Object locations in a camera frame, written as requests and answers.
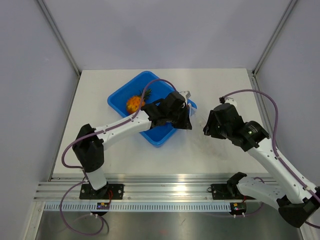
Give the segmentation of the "orange toy pineapple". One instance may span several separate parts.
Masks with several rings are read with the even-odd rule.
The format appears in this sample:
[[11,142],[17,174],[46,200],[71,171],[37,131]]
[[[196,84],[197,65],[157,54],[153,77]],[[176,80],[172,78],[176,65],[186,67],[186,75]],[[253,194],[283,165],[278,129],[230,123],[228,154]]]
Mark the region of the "orange toy pineapple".
[[139,106],[140,106],[140,102],[141,102],[141,99],[142,99],[142,106],[144,106],[146,104],[146,101],[150,98],[150,96],[152,95],[152,89],[148,88],[143,97],[143,91],[141,90],[139,92],[139,94],[136,94],[132,97],[130,97],[127,102],[126,102],[126,111],[128,114],[133,114],[135,113]]

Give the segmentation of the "clear zip top bag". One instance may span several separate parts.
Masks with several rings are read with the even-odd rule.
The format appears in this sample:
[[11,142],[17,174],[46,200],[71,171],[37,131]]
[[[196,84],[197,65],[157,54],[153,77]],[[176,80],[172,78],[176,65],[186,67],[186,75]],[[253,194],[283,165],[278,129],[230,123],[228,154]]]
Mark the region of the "clear zip top bag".
[[201,111],[189,105],[189,119],[192,130],[186,132],[186,142],[190,153],[193,156],[210,157],[211,143],[203,132],[206,122]]

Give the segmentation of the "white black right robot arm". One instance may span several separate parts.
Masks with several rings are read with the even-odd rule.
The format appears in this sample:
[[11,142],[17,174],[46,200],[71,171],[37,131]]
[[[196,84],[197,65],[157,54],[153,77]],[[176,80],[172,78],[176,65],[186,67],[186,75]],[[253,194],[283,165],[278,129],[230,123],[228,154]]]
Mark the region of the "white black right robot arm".
[[237,172],[226,182],[230,197],[259,200],[276,209],[295,228],[319,209],[319,187],[304,178],[284,156],[277,156],[267,131],[256,121],[244,122],[233,104],[223,103],[211,110],[203,132],[212,138],[230,140],[256,159],[279,185],[273,187]]

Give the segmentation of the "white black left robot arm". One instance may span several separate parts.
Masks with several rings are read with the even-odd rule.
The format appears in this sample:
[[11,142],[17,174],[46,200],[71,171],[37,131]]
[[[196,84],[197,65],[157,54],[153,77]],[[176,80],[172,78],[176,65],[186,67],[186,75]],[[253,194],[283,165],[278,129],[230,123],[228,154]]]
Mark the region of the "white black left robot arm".
[[141,107],[137,112],[114,123],[91,127],[81,127],[72,150],[79,160],[90,193],[97,199],[108,194],[108,181],[104,176],[104,151],[118,141],[136,133],[149,131],[170,124],[175,129],[191,130],[188,99],[189,91],[173,91],[166,98],[161,98]]

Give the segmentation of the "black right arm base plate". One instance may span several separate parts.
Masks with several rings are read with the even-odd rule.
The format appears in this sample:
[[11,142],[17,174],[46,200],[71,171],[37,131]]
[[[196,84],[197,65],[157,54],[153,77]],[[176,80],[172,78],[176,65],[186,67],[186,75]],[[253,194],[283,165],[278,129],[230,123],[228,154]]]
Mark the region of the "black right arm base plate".
[[253,197],[244,196],[240,193],[232,194],[229,192],[226,183],[214,183],[207,188],[213,200],[254,200]]

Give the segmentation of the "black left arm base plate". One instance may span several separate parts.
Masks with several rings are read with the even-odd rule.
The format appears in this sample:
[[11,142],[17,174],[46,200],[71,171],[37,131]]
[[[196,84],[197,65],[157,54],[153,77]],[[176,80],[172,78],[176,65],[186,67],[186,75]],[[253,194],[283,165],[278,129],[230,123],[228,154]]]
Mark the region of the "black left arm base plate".
[[122,200],[124,185],[109,183],[101,189],[94,190],[89,183],[81,186],[79,198],[81,200]]

